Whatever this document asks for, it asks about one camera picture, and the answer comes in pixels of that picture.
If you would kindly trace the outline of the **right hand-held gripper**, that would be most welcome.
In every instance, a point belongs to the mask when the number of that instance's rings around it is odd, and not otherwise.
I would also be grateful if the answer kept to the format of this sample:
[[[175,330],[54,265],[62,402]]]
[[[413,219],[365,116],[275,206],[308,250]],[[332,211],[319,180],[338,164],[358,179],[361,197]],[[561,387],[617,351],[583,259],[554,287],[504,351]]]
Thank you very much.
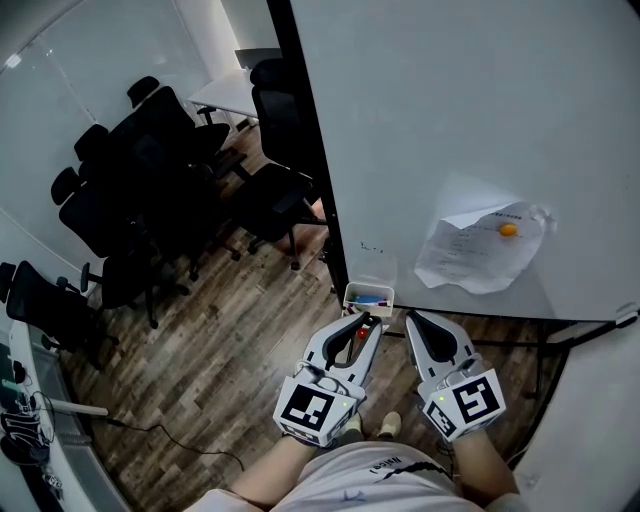
[[[421,411],[446,441],[482,429],[505,412],[496,371],[475,353],[458,323],[411,310],[405,327],[421,378]]]

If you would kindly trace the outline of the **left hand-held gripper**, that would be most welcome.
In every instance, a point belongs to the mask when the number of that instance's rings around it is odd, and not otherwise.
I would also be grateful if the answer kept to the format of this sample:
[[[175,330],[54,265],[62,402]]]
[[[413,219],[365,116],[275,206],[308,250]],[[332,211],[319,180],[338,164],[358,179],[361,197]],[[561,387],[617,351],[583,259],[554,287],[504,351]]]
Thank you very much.
[[[382,334],[381,318],[366,311],[318,330],[282,385],[273,413],[280,430],[319,448],[331,445],[366,399],[363,383]],[[347,361],[337,362],[349,344]]]

